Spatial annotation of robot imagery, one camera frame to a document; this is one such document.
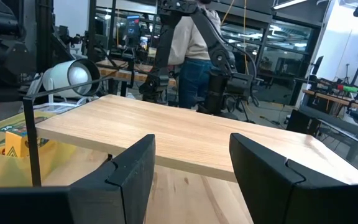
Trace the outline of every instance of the blue jeans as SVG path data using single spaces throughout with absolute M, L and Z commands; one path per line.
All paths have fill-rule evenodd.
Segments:
M 210 60 L 185 59 L 179 73 L 179 107 L 190 109 L 196 97 L 206 97 L 211 67 Z

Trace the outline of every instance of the person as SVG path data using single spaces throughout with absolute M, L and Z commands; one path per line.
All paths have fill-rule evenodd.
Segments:
M 206 9 L 211 0 L 196 0 L 199 7 Z M 221 20 L 216 11 L 207 10 L 207 16 L 220 31 Z M 208 90 L 209 71 L 212 63 L 206 43 L 191 17 L 182 17 L 175 28 L 169 65 L 180 65 L 179 107 L 192 108 L 196 97 L 205 98 Z

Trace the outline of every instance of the beige sweater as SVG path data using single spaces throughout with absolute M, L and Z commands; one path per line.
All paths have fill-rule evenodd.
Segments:
M 220 32 L 221 20 L 216 11 L 207 11 L 208 17 Z M 185 57 L 209 60 L 206 43 L 190 16 L 183 16 L 175 28 L 172 39 L 169 65 L 180 65 Z

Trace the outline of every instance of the green object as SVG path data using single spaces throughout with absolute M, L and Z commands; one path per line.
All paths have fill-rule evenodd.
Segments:
M 356 87 L 343 86 L 343 90 L 349 93 L 358 93 L 358 88 Z

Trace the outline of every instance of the wooden board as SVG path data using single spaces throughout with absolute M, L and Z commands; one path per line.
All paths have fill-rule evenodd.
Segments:
M 146 134 L 156 137 L 156 164 L 236 181 L 231 133 L 347 184 L 358 170 L 312 136 L 108 95 L 36 125 L 38 136 L 117 155 Z
M 303 93 L 309 94 L 309 95 L 314 95 L 314 91 L 311 90 L 302 90 Z M 331 95 L 327 95 L 327 94 L 322 94 L 322 93 L 317 93 L 316 96 L 326 99 L 326 100 L 331 100 L 333 102 L 336 103 L 340 103 L 342 105 L 349 105 L 349 103 L 352 101 L 352 99 L 348 98 L 348 97 L 344 97 L 344 98 L 338 98 L 336 96 L 331 96 Z M 356 100 L 356 103 L 352 104 L 353 108 L 358 108 L 358 100 Z
M 118 60 L 114 60 L 114 62 L 117 65 L 122 65 L 123 63 L 125 63 L 123 61 L 118 61 Z M 98 64 L 99 65 L 110 65 L 111 66 L 111 63 L 108 60 L 98 62 L 96 65 L 98 65 Z M 145 82 L 146 78 L 147 78 L 147 75 L 142 74 L 142 71 L 140 71 L 139 69 L 141 69 L 142 71 L 149 72 L 152 69 L 152 66 L 150 66 L 150 65 L 136 65 L 136 67 L 135 67 L 135 70 L 138 71 L 138 73 L 135 74 L 135 81 L 137 81 L 137 82 Z M 103 68 L 103 67 L 99 67 L 99 71 L 100 71 L 100 74 L 102 76 L 113 76 L 113 77 L 125 79 L 125 80 L 128 80 L 128 81 L 131 80 L 131 73 L 129 73 L 129 72 L 117 72 L 117 70 L 115 70 L 115 69 Z M 170 78 L 168 84 L 170 86 L 175 86 L 176 85 L 176 80 L 173 79 L 173 78 Z
M 67 186 L 88 175 L 107 158 L 105 152 L 78 149 L 42 182 Z M 238 184 L 155 166 L 145 223 L 252 224 Z

